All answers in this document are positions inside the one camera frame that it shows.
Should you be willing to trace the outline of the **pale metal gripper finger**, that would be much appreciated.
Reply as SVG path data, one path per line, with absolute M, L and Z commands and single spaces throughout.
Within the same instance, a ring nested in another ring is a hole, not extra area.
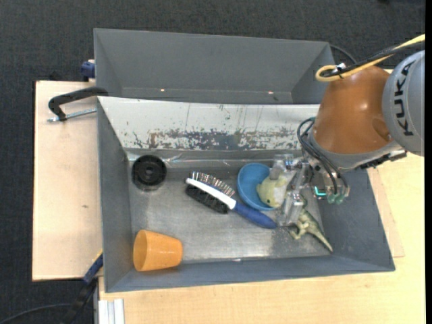
M 271 180 L 285 179 L 290 182 L 294 177 L 294 170 L 292 170 L 292 160 L 278 159 L 273 162 L 271 168 Z
M 279 225 L 283 227 L 296 225 L 303 206 L 304 198 L 301 194 L 287 195 L 279 216 Z

